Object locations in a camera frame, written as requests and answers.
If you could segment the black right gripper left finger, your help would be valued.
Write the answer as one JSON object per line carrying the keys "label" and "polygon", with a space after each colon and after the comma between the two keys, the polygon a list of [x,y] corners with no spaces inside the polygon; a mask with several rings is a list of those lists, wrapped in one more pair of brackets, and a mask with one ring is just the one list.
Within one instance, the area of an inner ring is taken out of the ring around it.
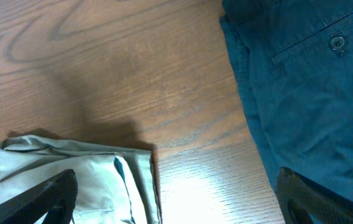
{"label": "black right gripper left finger", "polygon": [[0,224],[43,224],[71,222],[78,195],[78,183],[71,169],[43,181],[29,190],[0,204]]}

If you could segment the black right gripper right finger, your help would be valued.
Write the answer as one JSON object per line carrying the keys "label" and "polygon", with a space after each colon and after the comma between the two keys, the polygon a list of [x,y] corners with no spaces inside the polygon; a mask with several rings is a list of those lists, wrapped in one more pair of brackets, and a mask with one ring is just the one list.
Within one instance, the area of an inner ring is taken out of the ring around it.
{"label": "black right gripper right finger", "polygon": [[353,202],[305,176],[282,167],[275,193],[288,224],[353,224]]}

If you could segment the khaki beige shorts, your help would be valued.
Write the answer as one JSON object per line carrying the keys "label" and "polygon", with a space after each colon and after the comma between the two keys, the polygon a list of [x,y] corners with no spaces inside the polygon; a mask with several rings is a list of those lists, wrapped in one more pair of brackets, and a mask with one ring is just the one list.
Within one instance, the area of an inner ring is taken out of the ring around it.
{"label": "khaki beige shorts", "polygon": [[161,223],[151,152],[36,135],[0,142],[0,204],[72,169],[72,223]]}

